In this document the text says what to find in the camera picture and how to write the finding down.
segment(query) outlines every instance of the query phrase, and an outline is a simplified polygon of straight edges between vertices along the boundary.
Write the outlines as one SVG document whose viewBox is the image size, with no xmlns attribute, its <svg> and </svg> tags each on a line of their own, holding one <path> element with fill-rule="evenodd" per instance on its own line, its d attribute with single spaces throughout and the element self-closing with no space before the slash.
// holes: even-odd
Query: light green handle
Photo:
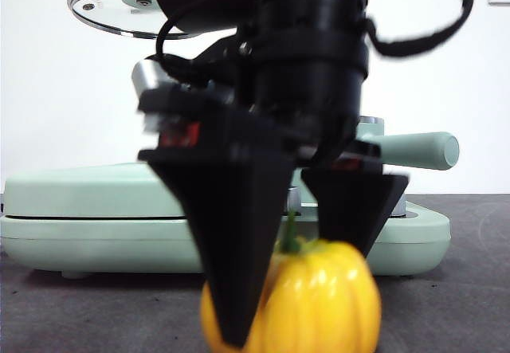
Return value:
<svg viewBox="0 0 510 353">
<path fill-rule="evenodd" d="M 448 132 L 406 135 L 367 135 L 363 140 L 381 147 L 385 164 L 448 170 L 459 159 L 457 138 Z"/>
</svg>

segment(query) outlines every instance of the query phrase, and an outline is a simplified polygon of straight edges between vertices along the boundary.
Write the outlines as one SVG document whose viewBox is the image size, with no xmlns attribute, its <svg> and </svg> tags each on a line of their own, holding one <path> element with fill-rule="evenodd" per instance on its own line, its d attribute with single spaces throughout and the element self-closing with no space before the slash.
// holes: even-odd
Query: green stem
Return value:
<svg viewBox="0 0 510 353">
<path fill-rule="evenodd" d="M 290 210 L 287 215 L 287 221 L 284 226 L 284 235 L 281 240 L 280 252 L 282 253 L 299 253 L 301 250 L 300 243 L 296 240 L 296 212 Z"/>
</svg>

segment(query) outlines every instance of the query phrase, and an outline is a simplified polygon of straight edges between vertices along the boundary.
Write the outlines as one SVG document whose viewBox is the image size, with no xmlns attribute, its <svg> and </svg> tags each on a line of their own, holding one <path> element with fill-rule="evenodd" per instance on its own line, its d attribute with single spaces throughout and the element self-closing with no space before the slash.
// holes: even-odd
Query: round glass plate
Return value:
<svg viewBox="0 0 510 353">
<path fill-rule="evenodd" d="M 109 33 L 135 38 L 156 38 L 167 17 L 156 0 L 67 0 L 74 16 Z M 168 40 L 195 37 L 173 28 Z"/>
</svg>

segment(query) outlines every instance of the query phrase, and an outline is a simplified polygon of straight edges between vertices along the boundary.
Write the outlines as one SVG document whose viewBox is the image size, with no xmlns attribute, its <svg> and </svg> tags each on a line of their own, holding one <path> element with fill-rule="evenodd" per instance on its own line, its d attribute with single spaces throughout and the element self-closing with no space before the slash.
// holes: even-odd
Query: red component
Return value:
<svg viewBox="0 0 510 353">
<path fill-rule="evenodd" d="M 194 147 L 200 136 L 200 122 L 174 126 L 159 134 L 160 147 Z"/>
<path fill-rule="evenodd" d="M 361 159 L 339 159 L 331 166 L 333 170 L 358 171 L 361 169 Z"/>
</svg>

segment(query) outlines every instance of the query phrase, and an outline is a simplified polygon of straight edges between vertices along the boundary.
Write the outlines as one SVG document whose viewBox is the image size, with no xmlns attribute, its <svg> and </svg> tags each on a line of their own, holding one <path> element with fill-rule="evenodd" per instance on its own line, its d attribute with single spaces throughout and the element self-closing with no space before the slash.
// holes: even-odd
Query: mint green appliance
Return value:
<svg viewBox="0 0 510 353">
<path fill-rule="evenodd" d="M 360 139 L 378 143 L 385 163 L 446 170 L 458 159 L 448 133 L 384 136 L 362 117 Z M 298 227 L 316 236 L 316 202 L 300 188 Z M 198 251 L 174 196 L 145 163 L 15 175 L 7 179 L 2 245 L 33 269 L 78 278 L 98 272 L 199 273 Z M 211 226 L 221 221 L 211 214 Z M 450 243 L 449 219 L 403 198 L 368 255 L 376 275 L 435 268 Z"/>
</svg>

